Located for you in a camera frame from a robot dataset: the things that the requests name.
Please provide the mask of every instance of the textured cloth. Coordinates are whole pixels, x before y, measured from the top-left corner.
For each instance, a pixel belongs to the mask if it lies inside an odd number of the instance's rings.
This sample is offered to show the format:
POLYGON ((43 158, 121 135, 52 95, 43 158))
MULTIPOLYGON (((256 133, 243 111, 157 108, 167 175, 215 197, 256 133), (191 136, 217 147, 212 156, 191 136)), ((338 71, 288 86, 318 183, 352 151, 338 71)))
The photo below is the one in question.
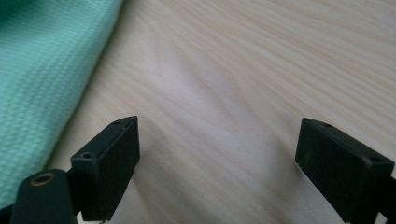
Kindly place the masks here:
POLYGON ((0 208, 46 164, 121 0, 0 0, 0 208))

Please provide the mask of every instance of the green towel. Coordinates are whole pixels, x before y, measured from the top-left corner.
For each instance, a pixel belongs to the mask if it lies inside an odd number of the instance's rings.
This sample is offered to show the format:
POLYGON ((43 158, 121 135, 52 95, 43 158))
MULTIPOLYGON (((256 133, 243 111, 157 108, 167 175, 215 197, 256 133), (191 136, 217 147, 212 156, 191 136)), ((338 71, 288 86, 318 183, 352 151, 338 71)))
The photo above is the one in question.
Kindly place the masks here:
POLYGON ((0 208, 46 164, 121 0, 0 0, 0 208))

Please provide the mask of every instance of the mint green fabric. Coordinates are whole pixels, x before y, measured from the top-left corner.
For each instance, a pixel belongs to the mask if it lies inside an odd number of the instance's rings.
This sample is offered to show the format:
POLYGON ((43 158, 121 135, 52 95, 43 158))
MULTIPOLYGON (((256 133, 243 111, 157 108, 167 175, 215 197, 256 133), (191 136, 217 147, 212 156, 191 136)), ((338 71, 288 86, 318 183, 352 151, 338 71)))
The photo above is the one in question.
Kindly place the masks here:
POLYGON ((0 0, 0 208, 46 164, 121 0, 0 0))

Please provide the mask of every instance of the wooden table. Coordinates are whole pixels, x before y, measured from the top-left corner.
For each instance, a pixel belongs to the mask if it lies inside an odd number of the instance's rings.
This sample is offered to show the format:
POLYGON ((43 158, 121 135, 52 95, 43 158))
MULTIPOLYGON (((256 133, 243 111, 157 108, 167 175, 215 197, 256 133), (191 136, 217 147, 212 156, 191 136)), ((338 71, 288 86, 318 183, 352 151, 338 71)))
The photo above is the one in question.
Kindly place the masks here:
POLYGON ((131 0, 50 167, 137 115, 110 223, 343 223, 294 162, 301 119, 396 161, 395 99, 393 0, 131 0))

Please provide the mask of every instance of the wood grain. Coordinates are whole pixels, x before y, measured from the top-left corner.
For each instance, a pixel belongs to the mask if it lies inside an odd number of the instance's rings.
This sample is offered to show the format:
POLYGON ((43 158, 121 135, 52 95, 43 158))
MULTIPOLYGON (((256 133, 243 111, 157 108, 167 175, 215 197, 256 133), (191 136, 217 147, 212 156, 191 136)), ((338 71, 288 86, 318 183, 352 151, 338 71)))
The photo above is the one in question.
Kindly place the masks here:
POLYGON ((110 223, 343 223, 294 162, 302 117, 396 161, 393 0, 127 1, 51 167, 137 115, 110 223))

